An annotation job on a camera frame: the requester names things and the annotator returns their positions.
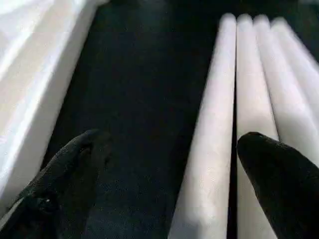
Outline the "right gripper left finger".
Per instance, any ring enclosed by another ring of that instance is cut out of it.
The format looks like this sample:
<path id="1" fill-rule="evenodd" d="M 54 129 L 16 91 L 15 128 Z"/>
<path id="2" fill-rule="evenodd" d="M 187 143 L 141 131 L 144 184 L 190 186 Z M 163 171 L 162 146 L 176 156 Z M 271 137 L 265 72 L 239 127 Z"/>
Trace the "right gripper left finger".
<path id="1" fill-rule="evenodd" d="M 111 136 L 88 130 L 64 145 L 22 190 L 0 221 L 2 239 L 81 239 Z"/>

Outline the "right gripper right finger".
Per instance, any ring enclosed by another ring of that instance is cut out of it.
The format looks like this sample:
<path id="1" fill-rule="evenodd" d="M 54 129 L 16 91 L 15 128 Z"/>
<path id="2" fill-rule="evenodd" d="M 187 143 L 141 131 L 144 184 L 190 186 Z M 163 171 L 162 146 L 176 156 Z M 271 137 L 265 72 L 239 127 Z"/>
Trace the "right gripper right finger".
<path id="1" fill-rule="evenodd" d="M 237 141 L 237 153 L 275 235 L 319 237 L 319 168 L 299 151 L 259 132 Z"/>

